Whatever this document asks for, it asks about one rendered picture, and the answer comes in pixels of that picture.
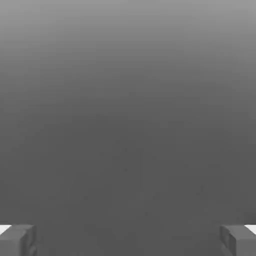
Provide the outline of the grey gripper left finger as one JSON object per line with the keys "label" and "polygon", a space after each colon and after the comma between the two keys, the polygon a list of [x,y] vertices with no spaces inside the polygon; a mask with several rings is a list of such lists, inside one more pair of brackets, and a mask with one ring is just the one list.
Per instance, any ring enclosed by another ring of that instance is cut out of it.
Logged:
{"label": "grey gripper left finger", "polygon": [[37,227],[0,224],[0,256],[38,256]]}

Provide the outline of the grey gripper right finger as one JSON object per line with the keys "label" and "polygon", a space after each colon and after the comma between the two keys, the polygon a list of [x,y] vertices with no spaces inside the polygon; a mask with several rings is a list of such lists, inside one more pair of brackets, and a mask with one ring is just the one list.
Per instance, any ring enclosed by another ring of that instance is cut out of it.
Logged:
{"label": "grey gripper right finger", "polygon": [[221,225],[219,238],[223,256],[256,256],[256,224]]}

